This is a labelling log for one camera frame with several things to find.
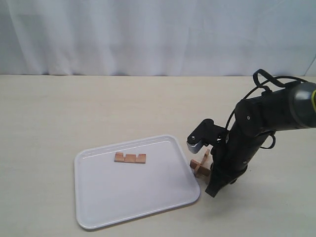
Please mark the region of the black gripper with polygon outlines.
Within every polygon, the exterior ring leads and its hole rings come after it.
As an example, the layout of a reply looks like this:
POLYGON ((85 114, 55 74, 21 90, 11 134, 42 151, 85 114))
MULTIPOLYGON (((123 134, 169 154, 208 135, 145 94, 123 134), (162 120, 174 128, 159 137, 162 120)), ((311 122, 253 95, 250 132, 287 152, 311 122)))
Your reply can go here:
POLYGON ((268 136, 269 132, 264 132, 249 137, 234 123, 226 141, 213 156, 213 168, 205 192, 214 198, 222 188, 240 177, 268 136))

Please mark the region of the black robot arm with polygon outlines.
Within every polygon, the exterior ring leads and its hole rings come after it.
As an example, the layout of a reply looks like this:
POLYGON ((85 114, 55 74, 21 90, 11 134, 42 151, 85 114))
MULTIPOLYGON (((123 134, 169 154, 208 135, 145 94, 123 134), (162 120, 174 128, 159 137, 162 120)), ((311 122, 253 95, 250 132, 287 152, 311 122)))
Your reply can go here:
POLYGON ((258 97, 240 100, 235 122, 213 152, 206 193, 214 197, 247 169, 265 140, 277 131, 315 128, 316 85, 300 83, 258 97))

